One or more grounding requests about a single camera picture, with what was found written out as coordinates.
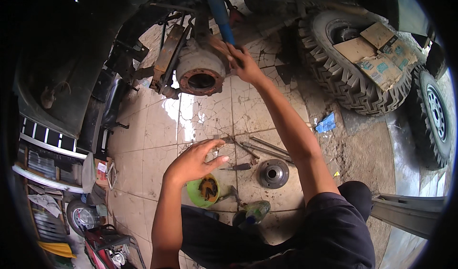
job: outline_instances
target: water bottle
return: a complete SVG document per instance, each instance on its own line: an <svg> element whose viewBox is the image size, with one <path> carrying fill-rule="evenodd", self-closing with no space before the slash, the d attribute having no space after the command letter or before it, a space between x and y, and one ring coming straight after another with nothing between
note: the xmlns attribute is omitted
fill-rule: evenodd
<svg viewBox="0 0 458 269"><path fill-rule="evenodd" d="M249 208L249 210L245 215L246 222L248 224L258 224L270 211L270 203L266 200L260 200L255 203L250 203L247 205L247 208Z"/></svg>

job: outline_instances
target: tiled floor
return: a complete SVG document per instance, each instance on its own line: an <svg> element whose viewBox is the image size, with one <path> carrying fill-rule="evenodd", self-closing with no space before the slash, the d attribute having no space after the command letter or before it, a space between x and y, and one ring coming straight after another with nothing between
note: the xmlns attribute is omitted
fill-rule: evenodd
<svg viewBox="0 0 458 269"><path fill-rule="evenodd" d="M278 36L257 40L247 45L262 71L272 79L278 89L291 102L306 121L306 106L290 84L285 85L276 66L280 51ZM227 77L222 93L211 97L181 94L179 100L164 99L152 90L140 86L123 100L118 121L129 124L129 129L117 127L109 139L109 155L119 172L115 190L109 193L109 209L122 232L133 234L139 243L147 266L151 262L151 228L162 176L168 165L192 142L215 137L235 135L237 141L248 141L249 136L261 138L284 148L260 95L252 85L239 77ZM260 162L272 159L259 153ZM251 162L250 155L234 144L226 144L215 155L228 155L230 160L220 168ZM243 203L268 200L272 212L261 223L262 232L271 244L278 244L294 233L294 220L301 217L303 195L297 169L289 166L289 181L280 189L265 189L257 181L257 169L228 171L216 169L212 174L220 183L221 194L235 186ZM183 203L190 203L184 188ZM220 221L230 224L238 205L228 198L209 208L220 213ZM180 256L181 268L192 269L192 261Z"/></svg>

